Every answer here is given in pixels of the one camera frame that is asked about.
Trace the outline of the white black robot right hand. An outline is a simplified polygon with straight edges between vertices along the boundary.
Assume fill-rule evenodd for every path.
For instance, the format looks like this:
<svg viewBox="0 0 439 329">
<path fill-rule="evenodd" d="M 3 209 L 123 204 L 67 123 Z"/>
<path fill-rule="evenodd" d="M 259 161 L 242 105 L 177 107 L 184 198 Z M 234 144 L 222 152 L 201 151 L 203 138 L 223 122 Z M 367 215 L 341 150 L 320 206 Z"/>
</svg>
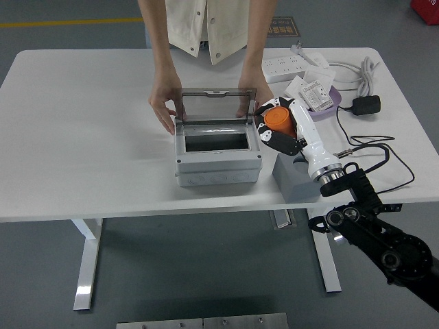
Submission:
<svg viewBox="0 0 439 329">
<path fill-rule="evenodd" d="M 295 137 L 277 132 L 265 123 L 268 111 L 275 106 L 287 108 L 287 119 L 296 130 Z M 343 176 L 341 163 L 324 148 L 315 123 L 302 100 L 283 97 L 271 99 L 254 112 L 254 122 L 263 144 L 288 156 L 303 153 L 312 180 L 326 184 Z"/>
</svg>

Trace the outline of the person's right hand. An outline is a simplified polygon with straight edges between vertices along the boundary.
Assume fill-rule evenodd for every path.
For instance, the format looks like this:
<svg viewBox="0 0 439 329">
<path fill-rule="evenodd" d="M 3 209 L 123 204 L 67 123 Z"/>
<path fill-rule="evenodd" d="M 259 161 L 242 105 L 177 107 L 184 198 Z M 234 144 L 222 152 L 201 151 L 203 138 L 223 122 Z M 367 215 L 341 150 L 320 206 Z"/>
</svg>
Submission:
<svg viewBox="0 0 439 329">
<path fill-rule="evenodd" d="M 168 101 L 176 102 L 176 91 L 181 86 L 180 78 L 174 67 L 157 70 L 148 99 L 157 119 L 171 135 L 175 134 L 175 124 L 172 117 L 176 116 L 176 111 L 168 108 L 166 103 Z"/>
</svg>

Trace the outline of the person's left hand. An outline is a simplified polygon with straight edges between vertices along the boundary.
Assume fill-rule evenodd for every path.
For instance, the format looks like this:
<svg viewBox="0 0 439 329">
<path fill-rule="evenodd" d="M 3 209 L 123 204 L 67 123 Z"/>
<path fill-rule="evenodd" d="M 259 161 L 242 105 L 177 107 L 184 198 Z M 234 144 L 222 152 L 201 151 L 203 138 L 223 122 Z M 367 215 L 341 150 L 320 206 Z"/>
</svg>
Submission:
<svg viewBox="0 0 439 329">
<path fill-rule="evenodd" d="M 254 100 L 257 108 L 261 107 L 274 97 L 273 92 L 268 86 L 268 83 L 266 82 L 261 71 L 242 72 L 239 79 L 238 88 L 246 90 L 253 88 L 256 90 Z"/>
</svg>

